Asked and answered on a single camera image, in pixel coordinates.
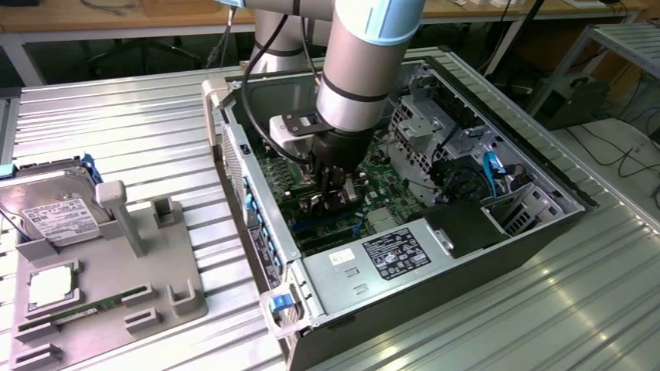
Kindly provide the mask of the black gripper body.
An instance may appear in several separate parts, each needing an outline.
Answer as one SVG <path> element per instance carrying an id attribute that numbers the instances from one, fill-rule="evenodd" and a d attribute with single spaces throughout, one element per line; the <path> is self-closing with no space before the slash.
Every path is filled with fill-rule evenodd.
<path id="1" fill-rule="evenodd" d="M 312 139 L 314 170 L 340 168 L 353 173 L 366 157 L 374 130 L 348 132 L 338 129 L 316 133 Z"/>

